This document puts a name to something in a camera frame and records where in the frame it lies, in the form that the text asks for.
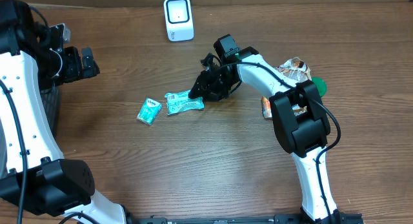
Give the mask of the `teal white small packet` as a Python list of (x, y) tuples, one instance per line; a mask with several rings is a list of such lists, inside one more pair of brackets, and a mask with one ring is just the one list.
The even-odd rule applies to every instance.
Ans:
[(145, 99), (137, 115), (137, 120), (147, 125), (152, 125), (161, 109), (162, 104), (160, 102), (148, 97)]

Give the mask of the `orange juice carton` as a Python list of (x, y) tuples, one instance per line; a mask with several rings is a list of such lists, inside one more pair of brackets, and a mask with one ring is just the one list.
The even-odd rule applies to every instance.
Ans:
[(270, 101), (266, 97), (263, 96), (261, 98), (261, 105), (262, 105), (263, 117), (265, 119), (272, 119)]

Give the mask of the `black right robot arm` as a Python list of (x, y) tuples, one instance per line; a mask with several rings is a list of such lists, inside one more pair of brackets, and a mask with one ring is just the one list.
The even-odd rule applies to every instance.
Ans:
[(317, 86), (297, 82), (270, 66), (259, 52), (241, 49), (229, 34), (214, 43), (215, 54), (201, 60), (204, 71), (188, 96), (219, 101), (228, 98), (242, 83), (267, 97), (276, 139), (294, 160), (303, 202), (301, 220), (307, 223), (339, 223), (339, 212), (331, 195), (325, 153), (334, 119), (323, 105)]

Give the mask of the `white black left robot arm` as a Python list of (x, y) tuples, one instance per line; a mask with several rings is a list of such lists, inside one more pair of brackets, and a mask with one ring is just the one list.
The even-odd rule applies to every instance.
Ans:
[(35, 21), (35, 13), (25, 2), (1, 1), (1, 125), (8, 171), (1, 179), (1, 197), (19, 213), (132, 223), (124, 206), (96, 190), (84, 161), (64, 157), (42, 101), (59, 85), (98, 75), (92, 51), (70, 46), (64, 24)]

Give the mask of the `white brown snack bag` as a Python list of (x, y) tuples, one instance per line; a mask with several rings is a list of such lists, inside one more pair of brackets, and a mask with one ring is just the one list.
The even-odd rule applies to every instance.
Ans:
[(284, 64), (276, 67), (276, 70), (289, 79), (297, 81), (298, 83), (312, 79), (310, 75), (310, 68), (298, 57), (289, 59)]

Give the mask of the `green round lid container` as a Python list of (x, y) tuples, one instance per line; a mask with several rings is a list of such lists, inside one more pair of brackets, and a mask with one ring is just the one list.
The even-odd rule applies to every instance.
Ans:
[(320, 77), (313, 77), (312, 82), (317, 86), (320, 97), (327, 93), (327, 84)]

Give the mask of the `light green wipes pack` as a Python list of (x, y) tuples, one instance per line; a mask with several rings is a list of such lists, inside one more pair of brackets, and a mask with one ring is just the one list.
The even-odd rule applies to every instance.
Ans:
[(198, 97), (195, 99), (189, 98), (190, 90), (178, 92), (178, 93), (166, 93), (166, 105), (168, 109), (168, 115), (174, 115), (188, 110), (202, 110), (204, 109), (203, 98)]

